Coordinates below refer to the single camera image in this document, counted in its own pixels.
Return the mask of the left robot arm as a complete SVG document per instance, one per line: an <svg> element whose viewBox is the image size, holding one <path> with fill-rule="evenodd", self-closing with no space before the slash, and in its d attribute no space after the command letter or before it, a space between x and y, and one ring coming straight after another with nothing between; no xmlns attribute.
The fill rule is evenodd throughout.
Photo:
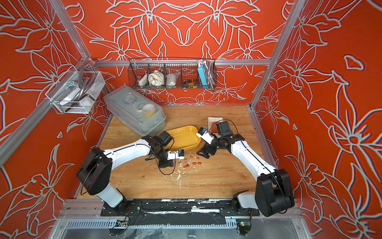
<svg viewBox="0 0 382 239"><path fill-rule="evenodd" d="M156 159L158 167L174 167L177 159L184 158L184 150L171 151L167 149L173 137L166 131L159 136L143 136L141 139L114 149L92 149L76 177L80 180L87 193L97 196L112 209L121 210L126 205L126 199L111 183L111 172L117 167L136 158L146 156L147 160Z"/></svg>

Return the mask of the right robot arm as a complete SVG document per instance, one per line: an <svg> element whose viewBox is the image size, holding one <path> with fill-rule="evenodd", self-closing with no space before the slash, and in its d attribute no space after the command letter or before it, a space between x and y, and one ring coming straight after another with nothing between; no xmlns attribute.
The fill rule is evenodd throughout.
<svg viewBox="0 0 382 239"><path fill-rule="evenodd" d="M227 121L214 124L219 136L201 127L196 136L205 141L197 155L210 158L219 149L226 149L238 158L256 180L254 192L242 191L233 196L239 209L256 209L266 217L286 213L295 206L289 174L284 169L276 169L261 158L245 141L245 138L234 134Z"/></svg>

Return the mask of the yellow plastic tray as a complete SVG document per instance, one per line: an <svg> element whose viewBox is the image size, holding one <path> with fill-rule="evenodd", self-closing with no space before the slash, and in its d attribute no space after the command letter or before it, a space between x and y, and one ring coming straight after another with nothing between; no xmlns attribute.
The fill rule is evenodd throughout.
<svg viewBox="0 0 382 239"><path fill-rule="evenodd" d="M193 125L187 125L167 131L174 139L174 144L171 143L166 147L171 148L171 151L183 149L189 151L199 146L201 139L197 136L198 129Z"/></svg>

